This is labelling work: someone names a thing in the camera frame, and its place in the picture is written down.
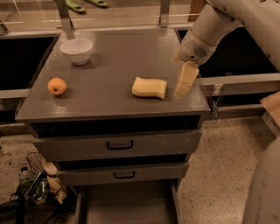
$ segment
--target speckled floor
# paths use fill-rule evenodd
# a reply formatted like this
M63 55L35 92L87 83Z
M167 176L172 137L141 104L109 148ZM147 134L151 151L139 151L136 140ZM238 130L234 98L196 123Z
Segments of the speckled floor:
M242 213L257 159L274 139L260 116L223 118L204 122L199 147L178 189L183 224L242 223ZM0 126L0 203L16 190L20 167L36 151L24 126ZM26 223L40 224L51 207L28 213ZM14 223L14 213L0 214L0 223ZM57 223L73 223L68 215Z

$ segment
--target black handle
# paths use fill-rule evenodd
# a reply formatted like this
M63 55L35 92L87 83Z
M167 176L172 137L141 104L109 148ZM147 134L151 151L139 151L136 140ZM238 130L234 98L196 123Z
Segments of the black handle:
M126 172L126 173L116 173L114 172L115 179L133 179L135 177L135 172Z
M113 145L110 142L107 142L107 149L110 151L123 151L123 150L130 150L133 147L133 140L130 140L125 145L116 144Z

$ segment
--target drawer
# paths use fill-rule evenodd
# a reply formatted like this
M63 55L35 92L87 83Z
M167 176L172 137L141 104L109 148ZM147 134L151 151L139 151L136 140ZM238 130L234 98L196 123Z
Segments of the drawer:
M79 224L181 223L171 180L83 186L76 220Z
M198 129L153 135L35 138L33 143L46 161L62 162L192 153L200 137Z
M88 186L158 179L182 179L189 164L149 164L57 171L65 186Z

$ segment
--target white bowl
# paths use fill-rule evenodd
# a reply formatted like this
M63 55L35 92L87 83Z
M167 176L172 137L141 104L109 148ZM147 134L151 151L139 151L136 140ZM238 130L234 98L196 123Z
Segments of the white bowl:
M93 43L85 38L75 38L64 42L60 50L75 65L83 65L89 60Z

